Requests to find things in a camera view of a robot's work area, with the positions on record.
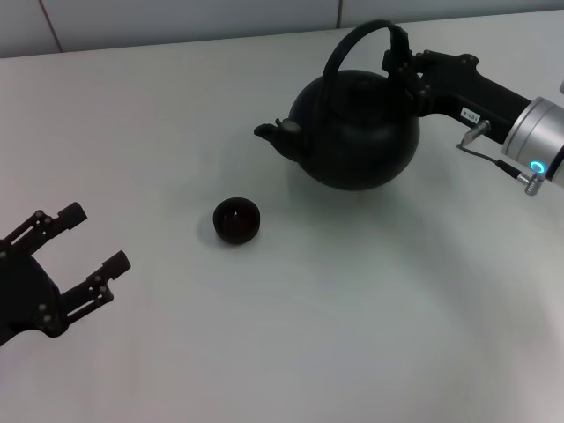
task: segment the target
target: white tabletop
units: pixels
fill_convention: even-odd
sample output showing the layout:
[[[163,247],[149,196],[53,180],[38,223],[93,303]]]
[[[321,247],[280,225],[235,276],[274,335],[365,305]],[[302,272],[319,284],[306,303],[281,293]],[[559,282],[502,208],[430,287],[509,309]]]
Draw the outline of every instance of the white tabletop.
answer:
[[[564,11],[402,25],[413,51],[564,105]],[[0,234],[73,201],[36,258],[66,290],[119,249],[115,301],[0,350],[6,423],[564,420],[564,191],[537,197],[421,119],[393,182],[327,188],[253,129],[286,117],[346,30],[0,61]],[[379,71],[385,32],[346,67]],[[494,155],[486,138],[472,147]],[[228,197],[259,206],[218,242]]]

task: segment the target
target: black teapot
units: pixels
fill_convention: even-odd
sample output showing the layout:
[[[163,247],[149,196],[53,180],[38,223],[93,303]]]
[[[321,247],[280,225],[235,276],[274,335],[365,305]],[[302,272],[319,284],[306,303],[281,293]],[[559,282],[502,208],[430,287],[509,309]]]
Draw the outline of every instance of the black teapot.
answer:
[[[313,178],[337,189],[371,189],[398,176],[419,142],[419,119],[404,83],[364,70],[338,70],[354,45],[388,28],[399,66],[409,57],[407,33],[385,20],[352,30],[337,45],[323,75],[294,102],[290,115],[255,135],[296,161]]]

